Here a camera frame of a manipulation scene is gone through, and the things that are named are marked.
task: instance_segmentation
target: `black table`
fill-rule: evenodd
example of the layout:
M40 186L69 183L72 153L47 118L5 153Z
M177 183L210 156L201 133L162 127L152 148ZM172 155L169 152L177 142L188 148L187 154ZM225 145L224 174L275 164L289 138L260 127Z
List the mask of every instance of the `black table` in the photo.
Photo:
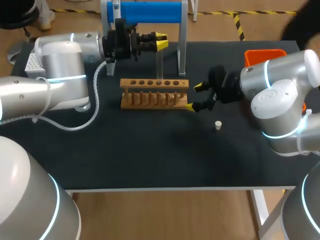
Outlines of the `black table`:
M294 41L189 42L186 76L188 102L204 100L208 92L192 86L207 79L210 67L228 71L244 67L249 49L299 49ZM12 75L25 76L32 50L26 45ZM164 78L178 79L176 45L164 52ZM97 65L87 65L88 85ZM138 62L118 61L114 77L101 72L98 91L101 108L88 128L65 132L39 121L21 120L0 127L0 135L24 147L67 190L132 188L228 188L296 186L319 157L281 157L268 146L251 116L250 103L216 103L213 111L120 110L120 78L155 78L156 57L144 53ZM318 112L319 91L306 100ZM92 115L73 109L49 112L47 117L68 127L85 123ZM215 121L222 128L215 131Z

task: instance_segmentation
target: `orange bin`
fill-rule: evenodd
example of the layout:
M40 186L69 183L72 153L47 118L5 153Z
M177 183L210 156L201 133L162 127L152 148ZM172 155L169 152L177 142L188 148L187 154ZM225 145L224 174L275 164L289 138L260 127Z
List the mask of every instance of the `orange bin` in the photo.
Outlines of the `orange bin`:
M267 60L276 59L286 56L287 53L282 49L255 49L247 50L244 53L244 67L250 67L252 65L263 63ZM307 109L306 104L303 104L302 112Z

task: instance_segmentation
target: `robotic arm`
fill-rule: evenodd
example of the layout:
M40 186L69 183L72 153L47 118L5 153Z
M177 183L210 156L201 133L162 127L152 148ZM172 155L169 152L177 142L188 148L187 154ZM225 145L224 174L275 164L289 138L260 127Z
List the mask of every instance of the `robotic arm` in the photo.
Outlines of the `robotic arm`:
M97 103L94 119L99 109L97 77L100 69L106 63L130 59L132 55L137 61L142 51L157 52L166 46L166 35L152 32L140 36L134 27L127 27L122 18L115 20L115 30L109 31L107 36L89 32L40 37L34 51L39 65L46 71L46 78L1 78L0 125L23 118L41 118L46 111L86 106L89 95L84 63L105 60L93 80ZM70 131L79 129L60 127Z
M279 155L293 156L320 150L320 113L308 109L302 116L307 93L320 85L320 61L312 50L300 51L227 73L222 66L210 70L208 81L194 87L211 89L204 102L187 108L198 112L215 101L251 100L251 110L263 135Z

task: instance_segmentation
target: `test tube rack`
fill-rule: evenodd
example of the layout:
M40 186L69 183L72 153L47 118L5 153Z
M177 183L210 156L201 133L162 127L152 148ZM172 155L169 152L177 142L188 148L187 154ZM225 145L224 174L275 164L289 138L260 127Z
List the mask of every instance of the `test tube rack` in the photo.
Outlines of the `test tube rack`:
M186 109L186 104L188 104L186 91L189 88L189 81L186 79L122 78L120 88L124 89L121 109ZM144 89L162 89L166 92L141 91Z

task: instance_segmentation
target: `wooden floor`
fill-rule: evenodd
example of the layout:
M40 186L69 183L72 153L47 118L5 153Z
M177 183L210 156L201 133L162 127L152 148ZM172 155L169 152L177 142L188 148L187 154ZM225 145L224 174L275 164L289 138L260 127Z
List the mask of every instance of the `wooden floor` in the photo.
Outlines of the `wooden floor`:
M294 11L306 0L199 0L199 11ZM99 0L70 3L48 0L52 9L100 11ZM241 15L246 40L279 40L291 19L289 14ZM34 36L101 31L98 15L57 13L52 30ZM141 24L139 33L168 34L177 41L176 24ZM6 60L9 47L23 38L19 30L0 29L0 77L10 74ZM239 41L234 19L228 15L189 16L188 41ZM310 47L319 52L320 36ZM264 191L269 211L282 196L281 190ZM247 191L164 191L79 193L76 203L82 217L81 240L256 240L252 203ZM274 239L284 239L281 233Z

